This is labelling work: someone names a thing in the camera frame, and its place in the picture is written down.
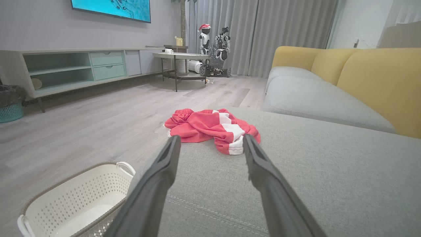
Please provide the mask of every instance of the red cloth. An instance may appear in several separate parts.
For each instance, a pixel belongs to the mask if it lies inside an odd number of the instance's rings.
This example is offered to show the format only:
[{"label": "red cloth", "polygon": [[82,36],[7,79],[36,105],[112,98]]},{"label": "red cloth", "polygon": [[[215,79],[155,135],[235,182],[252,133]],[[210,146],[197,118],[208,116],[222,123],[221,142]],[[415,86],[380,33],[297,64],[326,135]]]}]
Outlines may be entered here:
[{"label": "red cloth", "polygon": [[243,153],[244,134],[251,134],[260,143],[256,127],[237,119],[226,109],[199,112],[191,109],[176,110],[164,125],[171,129],[170,136],[178,135],[184,143],[198,143],[214,138],[218,151],[228,155]]}]

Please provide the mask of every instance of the yellow sofa backrest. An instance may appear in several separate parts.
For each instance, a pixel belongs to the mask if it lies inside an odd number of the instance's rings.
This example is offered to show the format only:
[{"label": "yellow sofa backrest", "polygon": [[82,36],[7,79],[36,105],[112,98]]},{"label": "yellow sofa backrest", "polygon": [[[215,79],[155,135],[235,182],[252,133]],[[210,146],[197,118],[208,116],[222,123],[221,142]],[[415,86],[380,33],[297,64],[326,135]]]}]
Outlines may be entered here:
[{"label": "yellow sofa backrest", "polygon": [[314,58],[311,72],[336,86],[346,61],[359,50],[356,48],[321,50]]},{"label": "yellow sofa backrest", "polygon": [[323,50],[324,49],[319,48],[281,46],[275,51],[272,67],[299,67],[310,71],[313,66],[314,58]]},{"label": "yellow sofa backrest", "polygon": [[337,86],[381,114],[399,134],[421,138],[421,48],[357,51]]}]

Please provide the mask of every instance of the tv stand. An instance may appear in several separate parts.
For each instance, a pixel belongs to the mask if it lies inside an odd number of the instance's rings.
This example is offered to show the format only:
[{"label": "tv stand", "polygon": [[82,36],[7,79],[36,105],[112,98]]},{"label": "tv stand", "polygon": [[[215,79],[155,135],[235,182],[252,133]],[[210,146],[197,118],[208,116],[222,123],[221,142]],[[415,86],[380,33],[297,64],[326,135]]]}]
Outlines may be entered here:
[{"label": "tv stand", "polygon": [[[5,85],[23,87],[43,112],[42,97],[142,75],[160,73],[153,53],[164,47],[0,51],[0,76]],[[42,82],[35,88],[32,80]]]}]

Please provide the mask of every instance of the santa hat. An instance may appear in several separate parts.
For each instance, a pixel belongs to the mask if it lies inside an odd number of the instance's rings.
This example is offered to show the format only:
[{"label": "santa hat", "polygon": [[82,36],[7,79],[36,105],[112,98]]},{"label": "santa hat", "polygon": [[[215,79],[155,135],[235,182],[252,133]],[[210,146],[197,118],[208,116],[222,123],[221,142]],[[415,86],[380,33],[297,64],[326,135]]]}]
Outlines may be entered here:
[{"label": "santa hat", "polygon": [[198,32],[199,32],[201,29],[210,29],[210,28],[211,28],[211,25],[209,25],[209,24],[203,24],[203,25],[201,25],[201,26],[199,27]]}]

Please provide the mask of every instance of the tv screen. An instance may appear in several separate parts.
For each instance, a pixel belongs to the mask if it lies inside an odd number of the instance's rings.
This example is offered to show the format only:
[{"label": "tv screen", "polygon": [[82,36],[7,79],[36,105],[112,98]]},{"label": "tv screen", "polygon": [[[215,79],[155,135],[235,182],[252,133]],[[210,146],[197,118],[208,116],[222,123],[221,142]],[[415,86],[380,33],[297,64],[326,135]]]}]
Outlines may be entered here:
[{"label": "tv screen", "polygon": [[73,9],[151,23],[149,0],[72,0]]}]

